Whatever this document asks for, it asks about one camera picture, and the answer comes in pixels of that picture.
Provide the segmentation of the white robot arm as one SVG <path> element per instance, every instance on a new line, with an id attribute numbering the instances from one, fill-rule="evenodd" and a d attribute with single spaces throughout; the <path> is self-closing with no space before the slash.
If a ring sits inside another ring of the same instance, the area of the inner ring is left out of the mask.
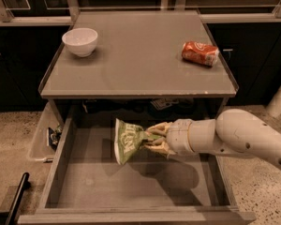
<path id="1" fill-rule="evenodd" d="M 147 132 L 161 136 L 156 151 L 177 156 L 257 157 L 281 171 L 281 133 L 254 114 L 228 109 L 215 119 L 178 119 L 149 127 Z"/>

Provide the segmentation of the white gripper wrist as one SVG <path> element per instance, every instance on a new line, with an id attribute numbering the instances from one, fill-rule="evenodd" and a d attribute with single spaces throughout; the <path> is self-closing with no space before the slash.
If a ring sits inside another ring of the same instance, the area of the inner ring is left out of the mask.
<path id="1" fill-rule="evenodd" d="M 191 119 L 178 119 L 171 122 L 163 122 L 146 129 L 149 136 L 162 136 L 152 142 L 146 142 L 144 147 L 154 153 L 166 158 L 177 154 L 178 156 L 194 155 L 195 151 L 191 146 L 189 131 L 193 121 Z"/>

